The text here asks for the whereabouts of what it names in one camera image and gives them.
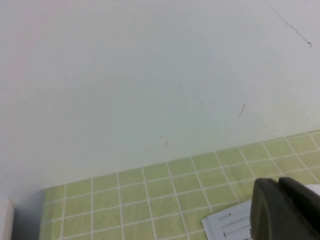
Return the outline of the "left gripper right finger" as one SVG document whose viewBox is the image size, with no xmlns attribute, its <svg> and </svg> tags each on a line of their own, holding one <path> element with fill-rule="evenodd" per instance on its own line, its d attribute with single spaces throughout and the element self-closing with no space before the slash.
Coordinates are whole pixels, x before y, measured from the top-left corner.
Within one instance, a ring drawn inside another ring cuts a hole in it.
<svg viewBox="0 0 320 240">
<path fill-rule="evenodd" d="M 320 185 L 302 184 L 291 177 L 280 177 L 279 185 L 288 195 L 297 216 L 308 231 L 306 240 L 320 239 Z"/>
</svg>

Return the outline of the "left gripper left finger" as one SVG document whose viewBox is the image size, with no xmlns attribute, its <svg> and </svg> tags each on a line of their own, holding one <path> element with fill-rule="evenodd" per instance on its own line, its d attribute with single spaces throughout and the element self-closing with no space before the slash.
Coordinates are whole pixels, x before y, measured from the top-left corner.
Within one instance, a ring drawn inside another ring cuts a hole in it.
<svg viewBox="0 0 320 240">
<path fill-rule="evenodd" d="M 250 210 L 254 240 L 306 240 L 308 227 L 278 182 L 270 178 L 254 181 Z"/>
</svg>

